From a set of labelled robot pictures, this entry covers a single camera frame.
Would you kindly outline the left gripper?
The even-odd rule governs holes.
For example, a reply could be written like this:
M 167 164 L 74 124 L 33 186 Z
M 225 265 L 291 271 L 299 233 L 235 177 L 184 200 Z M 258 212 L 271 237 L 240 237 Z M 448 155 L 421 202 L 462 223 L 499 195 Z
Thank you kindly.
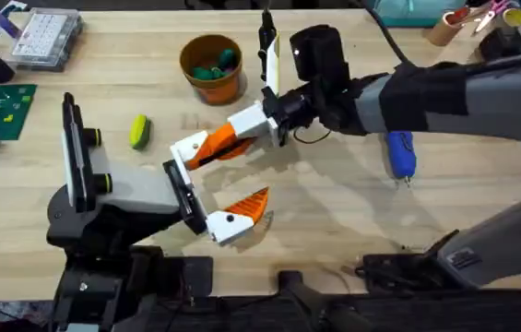
M 251 230 L 266 212 L 268 187 L 208 214 L 206 222 L 186 187 L 193 186 L 186 162 L 207 137 L 201 131 L 173 143 L 174 160 L 157 170 L 111 161 L 103 148 L 66 148 L 65 185 L 47 207 L 47 243 L 68 253 L 121 253 L 181 221 L 195 234 L 207 229 L 219 245 Z

